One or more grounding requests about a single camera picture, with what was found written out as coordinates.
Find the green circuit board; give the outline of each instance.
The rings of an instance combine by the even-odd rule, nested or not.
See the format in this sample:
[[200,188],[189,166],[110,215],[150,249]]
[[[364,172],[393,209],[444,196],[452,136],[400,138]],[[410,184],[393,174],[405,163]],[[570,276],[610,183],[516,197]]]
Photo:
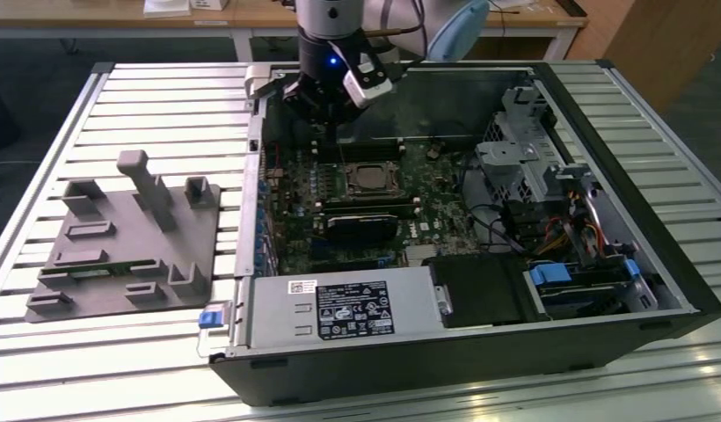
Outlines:
[[[282,275],[332,271],[337,263],[348,270],[356,269],[354,263],[368,266],[376,262],[378,268],[409,266],[409,246],[432,245],[438,255],[480,250],[456,189],[464,153],[442,152],[432,159],[432,146],[429,140],[406,141],[400,159],[384,163],[320,164],[308,150],[284,152],[282,177],[270,181]],[[358,184],[365,181],[356,179],[364,175],[358,172],[354,176],[358,169],[389,171],[394,178],[384,186],[380,178],[380,186],[360,192]],[[392,196],[418,198],[420,210],[414,218],[400,219],[397,236],[388,242],[337,247],[322,235],[326,217],[316,205],[320,201],[348,200],[354,194],[377,195],[376,189]]]

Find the aluminum table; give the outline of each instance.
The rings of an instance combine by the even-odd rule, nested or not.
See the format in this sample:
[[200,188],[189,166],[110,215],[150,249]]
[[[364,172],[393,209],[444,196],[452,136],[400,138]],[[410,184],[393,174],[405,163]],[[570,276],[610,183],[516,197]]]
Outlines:
[[[614,69],[550,65],[721,299],[721,184]],[[201,341],[198,309],[27,324],[26,300],[66,213],[58,197],[74,178],[97,178],[106,191],[133,188],[115,170],[123,149],[146,149],[168,186],[206,175],[225,188],[212,300],[233,296],[246,67],[95,67],[0,238],[0,420],[721,418],[721,319],[605,368],[276,408],[246,406],[208,368],[229,337],[220,331]]]

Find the circuit board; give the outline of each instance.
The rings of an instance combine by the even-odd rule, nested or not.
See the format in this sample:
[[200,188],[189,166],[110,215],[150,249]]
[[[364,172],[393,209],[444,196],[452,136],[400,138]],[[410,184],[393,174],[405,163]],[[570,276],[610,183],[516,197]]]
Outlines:
[[[405,141],[398,160],[346,164],[320,163],[316,150],[282,151],[284,165],[269,172],[282,275],[421,265],[405,255],[410,246],[429,245],[434,255],[480,250],[457,188],[464,153],[436,147],[433,153],[433,141]],[[324,235],[326,217],[317,205],[354,198],[414,198],[414,215],[400,217],[396,235],[382,243],[338,245]]]

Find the cpu socket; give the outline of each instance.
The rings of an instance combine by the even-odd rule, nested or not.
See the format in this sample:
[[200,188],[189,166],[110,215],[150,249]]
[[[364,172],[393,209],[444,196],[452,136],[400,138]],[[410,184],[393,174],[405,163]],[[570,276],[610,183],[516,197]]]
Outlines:
[[398,197],[400,167],[392,163],[360,163],[346,166],[348,196],[357,199]]

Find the power supply label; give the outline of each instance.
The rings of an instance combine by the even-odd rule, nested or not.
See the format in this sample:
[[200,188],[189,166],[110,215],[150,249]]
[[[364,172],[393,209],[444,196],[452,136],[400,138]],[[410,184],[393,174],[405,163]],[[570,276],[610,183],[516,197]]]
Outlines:
[[324,340],[394,334],[386,281],[317,286],[317,318]]

